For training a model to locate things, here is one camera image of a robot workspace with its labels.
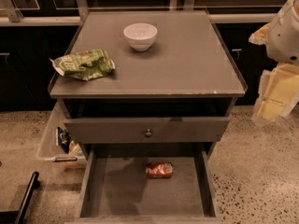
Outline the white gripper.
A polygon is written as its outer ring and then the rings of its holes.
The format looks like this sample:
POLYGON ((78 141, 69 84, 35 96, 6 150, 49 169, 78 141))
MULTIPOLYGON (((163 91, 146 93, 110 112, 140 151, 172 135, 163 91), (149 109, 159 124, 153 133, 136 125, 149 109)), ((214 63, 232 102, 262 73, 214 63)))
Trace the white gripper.
POLYGON ((250 35, 249 42, 266 44, 268 57, 279 62, 272 71, 263 70, 251 117, 265 126, 287 118, 299 102, 299 0, 287 0, 270 24, 250 35))

